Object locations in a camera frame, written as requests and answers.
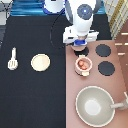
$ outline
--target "white bowl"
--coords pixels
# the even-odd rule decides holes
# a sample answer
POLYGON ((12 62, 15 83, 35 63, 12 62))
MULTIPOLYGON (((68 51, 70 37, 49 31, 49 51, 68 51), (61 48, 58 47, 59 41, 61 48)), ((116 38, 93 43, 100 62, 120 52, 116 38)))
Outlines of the white bowl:
POLYGON ((76 98, 76 111, 79 117, 88 125, 103 127, 109 124, 115 114, 111 95, 97 86, 82 89, 76 98))

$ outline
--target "round plate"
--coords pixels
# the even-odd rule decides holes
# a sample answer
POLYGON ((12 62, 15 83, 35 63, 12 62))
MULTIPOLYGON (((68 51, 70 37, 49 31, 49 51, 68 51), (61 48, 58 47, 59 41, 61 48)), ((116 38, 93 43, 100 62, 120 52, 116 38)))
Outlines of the round plate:
POLYGON ((50 65, 50 59, 45 54, 38 54, 32 58, 31 66, 36 71, 45 71, 50 65))
POLYGON ((76 98, 76 111, 79 117, 88 125, 103 127, 109 124, 115 114, 110 105, 114 101, 104 89, 89 86, 82 89, 76 98))

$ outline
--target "black cable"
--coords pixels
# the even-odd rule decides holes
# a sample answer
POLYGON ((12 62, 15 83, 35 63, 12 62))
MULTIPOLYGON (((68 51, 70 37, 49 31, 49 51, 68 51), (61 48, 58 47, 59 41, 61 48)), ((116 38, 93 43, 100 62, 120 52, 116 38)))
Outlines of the black cable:
POLYGON ((53 31, 53 27, 54 27, 54 25, 55 25, 55 22, 56 22, 56 21, 58 20, 58 18, 63 14, 64 11, 65 11, 65 10, 63 10, 63 11, 56 17, 56 19, 54 20, 54 22, 53 22, 53 24, 52 24, 52 26, 51 26, 51 30, 50 30, 50 42, 51 42, 52 46, 53 46, 54 48, 56 48, 56 49, 61 49, 61 48, 64 48, 64 47, 65 47, 65 45, 62 46, 62 47, 55 47, 54 44, 53 44, 53 42, 52 42, 52 31, 53 31))

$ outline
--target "black round pad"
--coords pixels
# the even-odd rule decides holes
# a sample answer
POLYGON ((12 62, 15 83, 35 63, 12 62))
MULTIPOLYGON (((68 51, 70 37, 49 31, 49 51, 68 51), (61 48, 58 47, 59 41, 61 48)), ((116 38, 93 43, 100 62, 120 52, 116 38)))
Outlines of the black round pad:
POLYGON ((115 67, 108 61, 103 61, 98 65, 98 70, 102 75, 110 76, 114 73, 115 67))
POLYGON ((100 44, 96 47, 96 53, 101 57, 107 57, 111 54, 111 49, 105 44, 100 44))
POLYGON ((79 55, 87 56, 88 53, 89 53, 89 49, 88 49, 88 47, 85 47, 84 50, 82 50, 82 51, 74 51, 74 53, 75 53, 76 56, 79 56, 79 55))

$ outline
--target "small white plate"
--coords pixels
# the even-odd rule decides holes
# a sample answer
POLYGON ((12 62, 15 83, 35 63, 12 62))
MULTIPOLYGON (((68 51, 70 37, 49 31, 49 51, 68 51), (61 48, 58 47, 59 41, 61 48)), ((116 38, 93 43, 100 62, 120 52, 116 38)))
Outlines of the small white plate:
POLYGON ((37 54, 32 58, 31 66, 36 71, 45 71, 50 66, 50 59, 45 54, 37 54))

